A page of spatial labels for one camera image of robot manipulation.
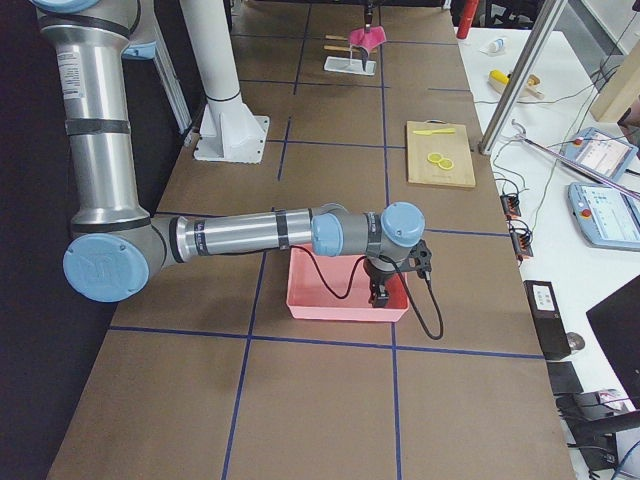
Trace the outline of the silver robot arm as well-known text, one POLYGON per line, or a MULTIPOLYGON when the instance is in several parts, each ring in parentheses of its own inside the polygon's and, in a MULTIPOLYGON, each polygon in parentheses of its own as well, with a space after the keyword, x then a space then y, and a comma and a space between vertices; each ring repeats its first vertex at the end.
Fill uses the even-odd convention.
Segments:
POLYGON ((57 54, 76 175, 79 209, 63 270, 77 292, 118 302, 162 269, 195 257, 302 246, 315 256, 354 256, 369 276, 375 307, 389 300, 391 277, 429 274, 425 219, 407 202, 381 213, 352 214, 326 204, 220 218, 153 218, 138 200, 122 68, 131 42, 157 31, 152 3, 39 1, 36 9, 57 54))

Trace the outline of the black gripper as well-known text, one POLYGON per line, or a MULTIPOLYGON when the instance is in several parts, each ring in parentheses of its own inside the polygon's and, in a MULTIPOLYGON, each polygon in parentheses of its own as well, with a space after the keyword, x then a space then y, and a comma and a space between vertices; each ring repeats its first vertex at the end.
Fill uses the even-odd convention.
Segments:
POLYGON ((374 1, 366 0, 364 3, 364 23, 371 25, 373 22, 374 1))
POLYGON ((385 307, 389 301, 387 282, 396 274, 394 268, 390 271, 378 268, 370 259, 364 261, 364 270, 369 277, 371 306, 385 307))

